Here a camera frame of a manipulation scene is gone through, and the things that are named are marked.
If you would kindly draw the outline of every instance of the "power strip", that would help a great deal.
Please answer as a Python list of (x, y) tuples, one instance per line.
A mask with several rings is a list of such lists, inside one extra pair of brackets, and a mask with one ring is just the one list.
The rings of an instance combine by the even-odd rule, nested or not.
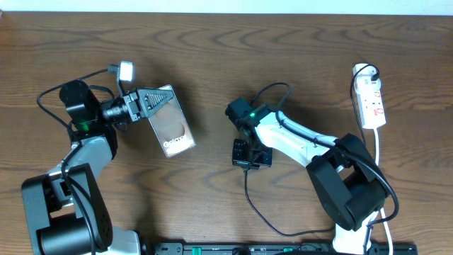
[[(352, 74), (366, 66), (366, 63), (356, 64)], [(381, 79), (372, 81), (376, 74), (374, 67), (365, 67), (355, 78), (354, 90), (359, 103), (360, 120), (365, 129), (375, 129), (383, 126), (385, 121), (384, 106), (382, 105)]]

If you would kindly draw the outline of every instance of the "black cable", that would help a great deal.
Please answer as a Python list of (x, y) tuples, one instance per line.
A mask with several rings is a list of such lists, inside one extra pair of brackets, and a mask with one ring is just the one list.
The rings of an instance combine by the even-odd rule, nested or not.
[(264, 221), (265, 224), (267, 224), (272, 230), (274, 230), (277, 234), (283, 236), (283, 237), (297, 237), (297, 236), (300, 236), (300, 235), (303, 235), (303, 234), (313, 234), (313, 233), (324, 233), (324, 232), (330, 232), (332, 230), (335, 229), (335, 225), (329, 229), (318, 229), (318, 230), (307, 230), (307, 231), (303, 231), (303, 232), (298, 232), (298, 233), (294, 233), (294, 234), (285, 234), (283, 232), (280, 232), (278, 229), (276, 229), (274, 226), (272, 226), (272, 224), (270, 224), (268, 222), (268, 220), (266, 220), (266, 218), (264, 218), (263, 215), (261, 215), (261, 213), (258, 211), (258, 209), (256, 209), (256, 207), (252, 204), (252, 201), (250, 200), (250, 198), (248, 197), (248, 189), (247, 189), (247, 175), (248, 175), (248, 171), (249, 170), (244, 170), (244, 187), (245, 187), (245, 192), (246, 192), (246, 198), (247, 198), (247, 201), (248, 201), (248, 204), (252, 207), (252, 209), (255, 211), (255, 213), (260, 216), (260, 218)]
[(281, 85), (285, 85), (288, 87), (288, 92), (285, 94), (285, 96), (283, 96), (283, 98), (280, 100), (280, 102), (277, 104), (277, 108), (275, 109), (275, 117), (277, 119), (277, 122), (280, 124), (280, 126), (286, 128), (287, 130), (289, 130), (290, 132), (294, 133), (295, 135), (298, 135), (310, 142), (313, 142), (315, 145), (321, 145), (321, 146), (324, 146), (326, 148), (329, 148), (329, 149), (332, 149), (334, 152), (337, 152), (337, 153), (340, 153), (342, 154), (344, 157), (348, 158), (348, 159), (351, 159), (357, 163), (360, 163), (362, 165), (364, 165), (365, 167), (367, 167), (375, 176), (376, 178), (378, 179), (378, 181), (383, 185), (383, 187), (390, 193), (390, 196), (392, 197), (393, 201), (394, 201), (394, 211), (392, 212), (392, 214), (388, 217), (385, 217), (384, 219), (380, 219), (380, 220), (373, 220), (371, 222), (368, 222), (367, 224), (367, 231), (371, 232), (371, 227), (372, 225), (374, 224), (378, 224), (378, 223), (382, 223), (382, 222), (386, 222), (386, 221), (390, 221), (392, 219), (394, 219), (397, 215), (398, 215), (398, 212), (399, 212), (399, 201), (398, 201), (398, 197), (396, 196), (395, 194), (395, 191), (393, 190), (393, 188), (390, 186), (390, 184), (384, 180), (382, 178), (382, 176), (380, 176), (377, 172), (379, 171), (379, 168), (376, 166), (375, 163), (372, 163), (366, 159), (364, 159), (363, 157), (359, 156), (359, 155), (356, 155), (356, 154), (353, 154), (353, 153), (350, 153), (350, 152), (347, 152), (345, 151), (344, 149), (340, 149), (340, 148), (337, 148), (335, 146), (332, 146), (330, 144), (326, 144), (324, 142), (321, 142), (321, 141), (318, 141), (316, 138), (311, 138), (311, 137), (308, 137), (306, 136), (305, 134), (302, 134), (300, 132), (297, 132), (296, 130), (293, 130), (291, 127), (289, 127), (288, 125), (285, 124), (284, 121), (282, 121), (279, 117), (279, 112), (280, 112), (280, 109), (282, 107), (282, 104), (285, 102), (285, 100), (289, 97), (289, 95), (291, 94), (291, 86), (289, 84), (286, 84), (284, 82), (277, 82), (277, 83), (274, 83), (274, 84), (271, 84), (269, 86), (266, 86), (263, 90), (261, 90), (257, 96), (255, 96), (255, 98), (252, 100), (252, 102), (254, 100), (257, 99), (257, 97), (263, 93), (266, 89), (269, 89), (271, 86), (274, 86), (274, 85), (277, 85), (277, 84), (281, 84)]
[(287, 86), (287, 87), (291, 90), (291, 87), (290, 87), (288, 84), (286, 84), (285, 82), (275, 82), (275, 83), (273, 83), (273, 84), (271, 84), (271, 85), (267, 85), (265, 88), (261, 89), (260, 92), (258, 92), (258, 93), (256, 94), (256, 96), (252, 99), (252, 101), (250, 101), (250, 103), (249, 103), (250, 106), (253, 105), (253, 103), (256, 101), (256, 99), (258, 99), (258, 97), (260, 97), (261, 94), (262, 94), (264, 91), (266, 91), (266, 90), (268, 90), (270, 87), (273, 87), (273, 86), (276, 86), (276, 85), (285, 85), (285, 86)]
[[(103, 72), (107, 72), (108, 70), (107, 69), (102, 69), (102, 70), (99, 70), (97, 72), (94, 72), (92, 74), (88, 74), (86, 76), (83, 76), (83, 77), (80, 77), (76, 80), (83, 80), (83, 79), (87, 79), (89, 77), (92, 77), (92, 76), (95, 76), (97, 74), (100, 74), (100, 73), (103, 73)], [(64, 84), (61, 84), (61, 85), (58, 85), (58, 86), (55, 86), (51, 89), (48, 89), (44, 92), (42, 92), (37, 98), (36, 98), (36, 103), (38, 104), (38, 106), (43, 110), (45, 111), (47, 114), (49, 114), (52, 118), (54, 118), (55, 120), (57, 120), (60, 124), (62, 124), (68, 131), (69, 133), (69, 136), (71, 136), (72, 139), (77, 139), (77, 136), (76, 136), (76, 133), (72, 130), (72, 126), (69, 124), (66, 124), (61, 118), (58, 118), (54, 113), (50, 112), (48, 109), (46, 109), (46, 107), (44, 107), (41, 103), (41, 98), (45, 95), (45, 94), (48, 94), (49, 92), (52, 92), (52, 91), (55, 91), (57, 89), (60, 89), (62, 88), (64, 85), (68, 84), (69, 82), (66, 82)], [(80, 197), (79, 195), (77, 194), (77, 192), (75, 191), (74, 187), (72, 186), (72, 182), (69, 180), (69, 177), (67, 176), (67, 173), (66, 173), (66, 166), (68, 165), (68, 162), (69, 160), (71, 160), (71, 158), (82, 148), (82, 143), (80, 140), (77, 139), (77, 147), (75, 149), (73, 149), (63, 160), (62, 160), (62, 168), (61, 168), (61, 172), (62, 172), (62, 177), (63, 177), (63, 180), (64, 182), (66, 183), (66, 185), (68, 186), (68, 189), (69, 191), (71, 192), (72, 194), (72, 197), (74, 198), (74, 202), (75, 202), (75, 205), (78, 205), (80, 211), (81, 211), (81, 214), (82, 216), (84, 217), (84, 221), (85, 221), (85, 224), (86, 224), (86, 227), (88, 228), (88, 234), (90, 236), (90, 241), (91, 241), (91, 254), (92, 255), (95, 255), (96, 254), (96, 241), (94, 239), (94, 233), (93, 233), (93, 227), (91, 225), (91, 222), (90, 222), (90, 219), (88, 218), (88, 213), (86, 212), (86, 209), (84, 207), (84, 205), (81, 203), (81, 200), (80, 200)]]
[(76, 188), (84, 195), (85, 199), (90, 203), (90, 205), (93, 205), (91, 202), (91, 196), (86, 192), (85, 188), (82, 187), (76, 180), (68, 176), (69, 181), (71, 181), (72, 185), (76, 186)]
[(125, 94), (125, 88), (122, 86), (122, 82), (120, 80), (120, 68), (118, 67), (117, 73), (116, 73), (116, 86), (118, 87), (118, 90), (120, 91), (120, 96), (123, 96)]
[(112, 97), (110, 100), (114, 100), (115, 99), (115, 95), (113, 94), (113, 92), (108, 87), (98, 86), (98, 85), (90, 85), (88, 87), (90, 89), (95, 89), (95, 90), (99, 90), (99, 91), (108, 93)]
[(354, 109), (355, 120), (357, 121), (357, 125), (359, 126), (360, 134), (362, 135), (363, 145), (365, 147), (367, 146), (367, 142), (365, 141), (365, 135), (364, 135), (363, 129), (362, 129), (362, 122), (359, 119), (359, 115), (357, 114), (357, 109), (355, 107), (354, 96), (352, 95), (352, 88), (354, 87), (354, 81), (355, 81), (355, 78), (357, 77), (357, 75), (361, 71), (363, 71), (363, 69), (365, 69), (367, 67), (374, 67), (376, 69), (376, 71), (377, 71), (376, 74), (373, 74), (372, 81), (376, 80), (377, 78), (379, 78), (379, 69), (376, 66), (374, 66), (373, 64), (367, 64), (364, 67), (360, 68), (357, 72), (355, 72), (354, 76), (352, 77), (351, 87), (349, 88), (349, 94), (351, 96), (352, 108)]

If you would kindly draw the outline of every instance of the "wood grain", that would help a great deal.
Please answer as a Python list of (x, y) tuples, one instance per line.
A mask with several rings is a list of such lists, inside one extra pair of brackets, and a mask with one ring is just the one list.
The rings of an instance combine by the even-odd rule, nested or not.
[[(283, 111), (318, 132), (358, 135), (348, 85), (357, 62), (381, 69), (387, 125), (382, 170), (400, 203), (395, 242), (420, 254), (453, 248), (453, 18), (420, 16), (5, 13), (0, 20), (0, 249), (29, 254), (20, 187), (69, 151), (64, 129), (36, 106), (51, 86), (109, 63), (135, 63), (133, 86), (173, 84), (197, 147), (167, 159), (147, 123), (119, 134), (98, 180), (114, 225), (187, 242), (300, 242), (250, 209), (231, 165), (227, 104), (274, 81), (293, 85)], [(115, 90), (103, 74), (90, 84)], [(274, 89), (261, 101), (276, 103)], [(45, 105), (69, 120), (56, 94)], [(374, 153), (372, 132), (366, 132)], [(251, 199), (284, 232), (329, 227), (305, 170), (276, 152), (250, 175)], [(386, 211), (393, 209), (391, 200)], [(372, 237), (386, 242), (383, 228)]]

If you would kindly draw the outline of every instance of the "small package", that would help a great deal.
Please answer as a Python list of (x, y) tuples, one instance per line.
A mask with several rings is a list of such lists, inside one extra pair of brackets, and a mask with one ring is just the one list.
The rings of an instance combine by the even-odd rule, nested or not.
[[(159, 89), (169, 90), (174, 94), (171, 85)], [(172, 157), (196, 145), (176, 95), (151, 115), (149, 122), (167, 157)]]

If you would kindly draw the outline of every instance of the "white cable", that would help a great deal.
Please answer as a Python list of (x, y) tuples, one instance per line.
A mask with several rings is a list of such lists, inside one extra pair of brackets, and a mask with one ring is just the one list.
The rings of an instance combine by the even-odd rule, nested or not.
[[(374, 143), (376, 145), (376, 156), (374, 157), (374, 161), (376, 162), (376, 165), (379, 165), (379, 136), (377, 134), (377, 128), (373, 129), (373, 131), (374, 131)], [(384, 208), (381, 208), (380, 213), (381, 213), (381, 218), (384, 219), (385, 218)], [(389, 255), (393, 255), (394, 254), (394, 244), (391, 240), (389, 223), (383, 222), (383, 224), (384, 224), (384, 229), (385, 229), (385, 235), (387, 236), (387, 242), (389, 243)]]
[(377, 128), (373, 129), (374, 131), (374, 144), (376, 145), (376, 156), (374, 157), (374, 161), (376, 165), (379, 166), (379, 135), (377, 134)]

